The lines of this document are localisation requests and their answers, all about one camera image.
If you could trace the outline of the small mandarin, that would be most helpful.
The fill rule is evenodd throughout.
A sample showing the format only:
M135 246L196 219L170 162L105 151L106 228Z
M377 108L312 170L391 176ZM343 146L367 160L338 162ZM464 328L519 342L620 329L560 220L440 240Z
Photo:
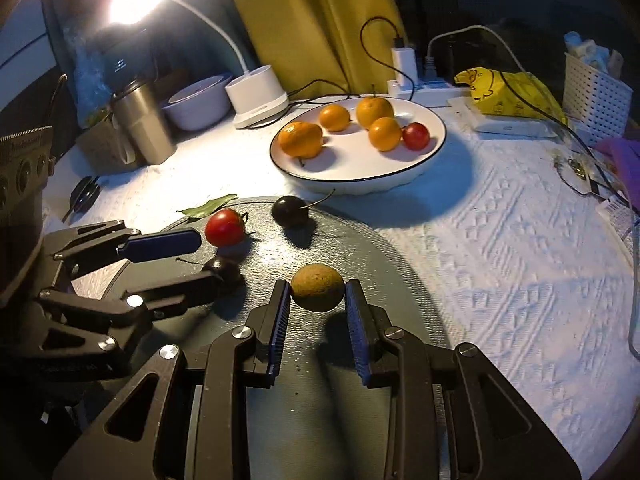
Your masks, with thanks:
M368 138L371 145L379 152L389 152L398 147L402 130L399 122L393 117L378 118L370 125Z

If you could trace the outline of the lavender bowl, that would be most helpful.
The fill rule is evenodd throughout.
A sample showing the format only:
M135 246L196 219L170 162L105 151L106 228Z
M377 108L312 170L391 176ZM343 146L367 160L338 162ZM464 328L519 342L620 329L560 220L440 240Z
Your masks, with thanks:
M171 96L162 106L169 120L182 131L198 131L215 125L231 110L226 85L232 73L194 82Z

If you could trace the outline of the small orange kumquat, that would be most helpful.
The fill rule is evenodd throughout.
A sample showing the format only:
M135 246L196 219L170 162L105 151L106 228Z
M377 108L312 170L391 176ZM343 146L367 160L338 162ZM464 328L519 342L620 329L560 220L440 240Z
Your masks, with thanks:
M329 132L341 132L350 124L350 114L344 106L328 104L320 110L319 122Z

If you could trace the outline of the grey round placemat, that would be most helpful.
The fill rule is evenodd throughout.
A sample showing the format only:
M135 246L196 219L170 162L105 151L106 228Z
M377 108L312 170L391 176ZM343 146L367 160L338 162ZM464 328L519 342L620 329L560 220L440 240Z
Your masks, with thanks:
M384 238L346 214L322 207L305 229L285 232L268 197L235 203L250 236L227 249L245 284L209 306L155 323L134 352L142 365L163 344L195 350L243 323L265 304L277 280L322 263L360 281L370 304L428 344L448 339L422 281ZM250 472L256 479L379 479L385 468L390 393L363 385L352 359L343 307L312 312L293 306L280 375L270 389L247 393Z

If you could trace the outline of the large orange mandarin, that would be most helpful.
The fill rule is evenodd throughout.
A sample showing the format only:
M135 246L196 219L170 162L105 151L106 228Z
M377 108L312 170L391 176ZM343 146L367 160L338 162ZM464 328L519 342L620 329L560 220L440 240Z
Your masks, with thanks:
M362 98L356 106L357 122L366 130L369 130L378 119L393 116L394 109L390 101L375 93Z

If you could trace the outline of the yellow curtain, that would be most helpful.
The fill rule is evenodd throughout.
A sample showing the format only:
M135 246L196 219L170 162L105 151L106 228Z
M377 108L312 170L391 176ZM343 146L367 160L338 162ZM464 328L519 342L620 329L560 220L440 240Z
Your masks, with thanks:
M402 32L395 0L233 0L262 64L295 99L385 92Z

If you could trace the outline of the red cherry tomato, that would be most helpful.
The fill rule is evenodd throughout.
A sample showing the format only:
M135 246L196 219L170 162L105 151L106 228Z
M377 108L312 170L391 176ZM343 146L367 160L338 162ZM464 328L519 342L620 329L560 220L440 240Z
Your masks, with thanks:
M431 141L428 129L420 122L410 122L402 128L402 142L411 151L422 151Z
M246 235L248 213L239 214L231 208L215 212L207 221L205 238L216 247L228 247L239 244Z

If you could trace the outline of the white oval plate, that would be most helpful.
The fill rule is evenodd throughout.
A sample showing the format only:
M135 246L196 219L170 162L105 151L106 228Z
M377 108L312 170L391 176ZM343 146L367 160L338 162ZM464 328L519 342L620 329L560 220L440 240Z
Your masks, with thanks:
M277 139L269 148L271 162L292 185L309 192L363 195L404 185L427 170L447 140L447 129L434 112L406 100L391 98L399 125L420 122L430 134L421 151L404 144L382 153L369 142L368 133L356 120L337 133L323 133L323 148L312 159L299 160L281 150Z

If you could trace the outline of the yellow duck bag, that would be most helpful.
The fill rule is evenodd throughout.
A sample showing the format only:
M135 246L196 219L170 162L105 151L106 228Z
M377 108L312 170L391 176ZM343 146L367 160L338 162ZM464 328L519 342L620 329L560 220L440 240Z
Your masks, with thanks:
M567 124L558 101L533 75L474 67L457 73L454 82L470 89L473 106L483 115L534 119L552 117Z

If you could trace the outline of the purple cloth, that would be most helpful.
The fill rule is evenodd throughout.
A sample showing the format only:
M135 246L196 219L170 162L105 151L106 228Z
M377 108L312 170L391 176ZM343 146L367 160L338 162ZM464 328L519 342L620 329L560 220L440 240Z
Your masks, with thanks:
M596 150L612 159L616 176L629 192L631 201L638 205L640 193L640 142L623 138L607 138L596 144Z

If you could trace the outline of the white charger plug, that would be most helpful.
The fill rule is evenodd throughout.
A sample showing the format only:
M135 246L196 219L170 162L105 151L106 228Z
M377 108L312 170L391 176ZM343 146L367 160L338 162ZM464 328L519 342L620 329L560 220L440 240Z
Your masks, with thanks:
M416 54L410 47L393 47L393 66L397 74L397 82L402 90L410 90L418 80Z

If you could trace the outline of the green leaf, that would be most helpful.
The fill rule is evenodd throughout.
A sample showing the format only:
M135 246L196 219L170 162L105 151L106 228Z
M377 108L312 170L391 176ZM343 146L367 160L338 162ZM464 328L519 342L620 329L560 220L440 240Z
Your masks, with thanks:
M201 219L210 216L237 198L238 196L236 194L226 194L217 198L212 198L200 206L179 209L179 212L188 219Z

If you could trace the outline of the white flat box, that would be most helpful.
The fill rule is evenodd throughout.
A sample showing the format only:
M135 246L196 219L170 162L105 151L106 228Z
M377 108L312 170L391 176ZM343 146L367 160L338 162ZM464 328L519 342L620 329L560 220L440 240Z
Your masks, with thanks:
M449 106L465 125L479 133L527 136L528 138L555 137L554 131L542 120L510 116L483 115L469 96L458 96L448 100Z

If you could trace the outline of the steel tumbler cup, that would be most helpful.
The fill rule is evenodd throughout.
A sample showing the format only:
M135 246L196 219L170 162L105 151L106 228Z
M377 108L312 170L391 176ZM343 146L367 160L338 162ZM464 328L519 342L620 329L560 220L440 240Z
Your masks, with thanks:
M148 165L160 165L175 153L175 143L148 80L134 78L114 93L111 108L119 127Z

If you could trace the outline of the brown-green round fruit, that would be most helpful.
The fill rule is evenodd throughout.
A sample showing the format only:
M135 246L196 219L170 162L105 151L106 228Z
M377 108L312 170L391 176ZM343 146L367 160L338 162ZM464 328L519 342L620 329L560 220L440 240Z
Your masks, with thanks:
M296 304L312 312L334 309L345 293L341 274L320 263L302 266L292 277L291 287Z

